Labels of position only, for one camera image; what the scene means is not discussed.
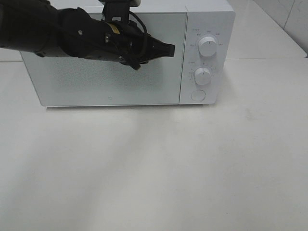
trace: microwave control panel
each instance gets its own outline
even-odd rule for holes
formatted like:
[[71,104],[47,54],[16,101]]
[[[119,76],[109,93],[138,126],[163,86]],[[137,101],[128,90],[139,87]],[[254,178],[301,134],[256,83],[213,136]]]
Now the microwave control panel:
[[216,101],[234,12],[188,12],[180,104]]

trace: round button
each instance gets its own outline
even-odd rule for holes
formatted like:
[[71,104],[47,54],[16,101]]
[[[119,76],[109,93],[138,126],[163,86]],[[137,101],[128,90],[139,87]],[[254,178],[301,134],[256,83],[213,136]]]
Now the round button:
[[203,101],[205,100],[205,92],[202,90],[196,90],[192,93],[192,100]]
[[206,36],[199,41],[199,52],[203,57],[211,57],[217,52],[217,39]]
[[194,72],[194,79],[198,85],[209,84],[212,80],[212,72],[206,67],[199,68]]

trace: white tile wall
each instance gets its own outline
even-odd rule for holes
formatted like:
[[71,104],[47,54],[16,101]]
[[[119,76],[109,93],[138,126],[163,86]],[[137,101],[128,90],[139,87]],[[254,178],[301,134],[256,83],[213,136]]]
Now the white tile wall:
[[308,52],[308,0],[295,0],[285,31]]
[[294,0],[255,0],[282,28],[284,28]]
[[253,0],[228,1],[236,12],[228,59],[306,57]]

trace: wall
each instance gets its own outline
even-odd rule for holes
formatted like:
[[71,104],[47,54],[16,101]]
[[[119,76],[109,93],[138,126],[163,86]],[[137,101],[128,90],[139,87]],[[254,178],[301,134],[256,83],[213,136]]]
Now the wall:
[[308,0],[255,0],[308,53]]
[[295,0],[255,0],[282,28],[284,28]]

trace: power knob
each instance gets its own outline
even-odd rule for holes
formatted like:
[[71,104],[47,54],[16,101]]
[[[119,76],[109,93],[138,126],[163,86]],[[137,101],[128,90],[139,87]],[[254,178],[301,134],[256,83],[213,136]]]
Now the power knob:
[[213,36],[202,38],[199,43],[199,52],[203,57],[211,57],[217,52],[217,39]]
[[194,79],[198,85],[209,84],[212,80],[212,71],[206,67],[199,68],[194,72]]

